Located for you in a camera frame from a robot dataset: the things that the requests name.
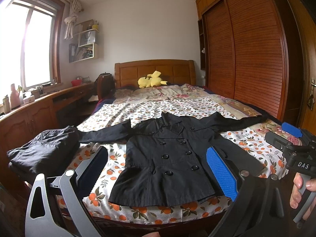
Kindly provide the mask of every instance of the curtain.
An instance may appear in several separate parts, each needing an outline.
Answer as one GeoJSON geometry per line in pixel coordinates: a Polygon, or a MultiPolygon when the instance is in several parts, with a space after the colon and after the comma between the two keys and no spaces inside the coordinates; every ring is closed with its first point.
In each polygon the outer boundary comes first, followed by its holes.
{"type": "Polygon", "coordinates": [[[64,22],[66,23],[66,32],[65,32],[65,39],[71,39],[72,38],[72,31],[73,26],[77,22],[78,15],[77,13],[82,10],[82,6],[78,0],[73,0],[70,5],[70,12],[69,17],[64,19],[64,22]]]}

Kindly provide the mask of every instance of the black jacket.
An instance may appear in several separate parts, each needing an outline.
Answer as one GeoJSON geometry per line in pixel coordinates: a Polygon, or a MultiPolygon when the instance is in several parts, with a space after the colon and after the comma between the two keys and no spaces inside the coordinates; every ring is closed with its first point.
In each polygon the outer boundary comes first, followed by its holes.
{"type": "Polygon", "coordinates": [[[122,206],[175,206],[223,195],[206,161],[214,146],[236,170],[258,175],[262,164],[219,132],[237,131],[266,120],[256,116],[235,120],[215,112],[209,117],[162,117],[130,120],[98,131],[82,133],[81,143],[127,139],[126,169],[116,180],[109,202],[122,206]]]}

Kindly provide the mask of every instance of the louvered door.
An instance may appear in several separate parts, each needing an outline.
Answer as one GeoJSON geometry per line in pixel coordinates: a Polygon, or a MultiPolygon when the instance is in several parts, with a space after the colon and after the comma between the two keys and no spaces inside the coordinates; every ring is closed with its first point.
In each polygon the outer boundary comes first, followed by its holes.
{"type": "Polygon", "coordinates": [[[273,116],[281,103],[283,59],[271,0],[227,0],[235,50],[234,99],[273,116]]]}
{"type": "Polygon", "coordinates": [[[216,94],[233,98],[233,48],[228,11],[224,2],[205,16],[208,48],[208,83],[216,94]]]}

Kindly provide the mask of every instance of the bed frame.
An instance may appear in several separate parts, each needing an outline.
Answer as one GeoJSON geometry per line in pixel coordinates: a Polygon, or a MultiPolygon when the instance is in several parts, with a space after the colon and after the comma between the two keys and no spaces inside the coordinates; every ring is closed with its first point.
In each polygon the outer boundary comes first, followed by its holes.
{"type": "Polygon", "coordinates": [[[125,85],[138,86],[138,79],[161,72],[161,78],[171,84],[196,85],[195,67],[192,60],[147,60],[115,64],[115,88],[125,85]]]}

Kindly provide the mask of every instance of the yellow plush toy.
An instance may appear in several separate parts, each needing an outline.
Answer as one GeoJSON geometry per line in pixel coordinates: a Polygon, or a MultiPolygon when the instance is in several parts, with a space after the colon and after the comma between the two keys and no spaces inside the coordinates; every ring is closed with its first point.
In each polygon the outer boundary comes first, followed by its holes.
{"type": "Polygon", "coordinates": [[[155,71],[153,74],[147,75],[147,77],[141,77],[138,80],[139,88],[167,85],[167,81],[162,81],[162,79],[159,77],[160,75],[161,73],[159,71],[155,71]]]}

